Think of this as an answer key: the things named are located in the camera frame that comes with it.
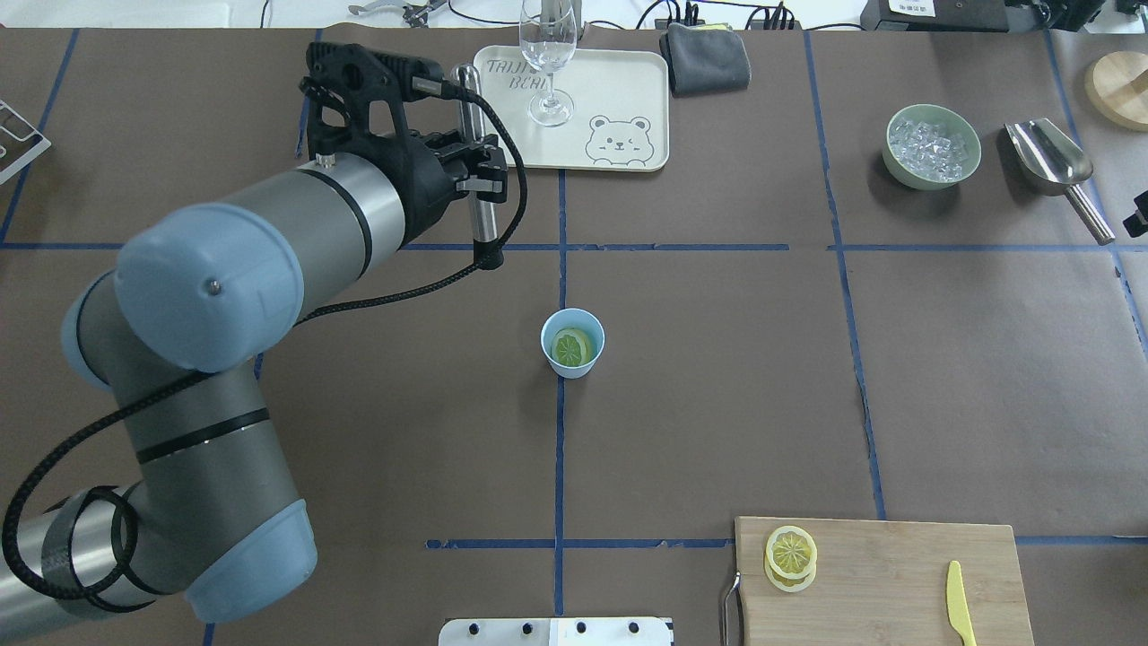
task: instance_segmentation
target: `wine glass base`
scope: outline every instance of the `wine glass base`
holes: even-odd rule
[[[553,96],[557,99],[554,106],[546,104],[548,99],[550,99],[549,89],[543,89],[530,99],[530,107],[527,109],[527,114],[538,125],[556,127],[574,116],[574,99],[569,94],[561,89],[554,89]]]

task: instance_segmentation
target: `wooden knob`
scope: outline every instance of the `wooden knob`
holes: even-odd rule
[[[1088,68],[1084,87],[1102,115],[1148,132],[1148,54],[1114,52],[1101,57]]]

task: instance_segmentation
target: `cutting board handle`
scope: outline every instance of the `cutting board handle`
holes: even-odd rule
[[[742,573],[734,573],[734,583],[730,584],[729,590],[726,591],[726,596],[721,600],[720,615],[720,628],[721,628],[721,646],[730,646],[729,643],[729,599],[742,587]],[[742,610],[742,594],[737,596],[737,608],[738,608],[738,620],[740,621]]]

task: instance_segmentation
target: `lemon slice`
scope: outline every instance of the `lemon slice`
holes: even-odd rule
[[[817,567],[817,544],[797,526],[782,526],[766,539],[766,570],[778,578],[801,579]]]
[[[594,357],[594,344],[582,330],[566,328],[554,335],[550,357],[561,366],[577,368],[588,364]]]
[[[806,587],[809,587],[813,579],[817,577],[817,568],[815,567],[809,570],[809,575],[805,578],[782,578],[770,568],[766,568],[766,576],[769,577],[769,583],[774,584],[782,592],[801,592]]]

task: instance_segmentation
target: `yellow knife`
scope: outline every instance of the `yellow knife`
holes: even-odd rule
[[[948,604],[948,623],[964,641],[964,646],[977,646],[972,636],[972,618],[969,616],[969,604],[964,600],[964,578],[961,576],[960,561],[948,562],[948,584],[945,586],[945,602]]]

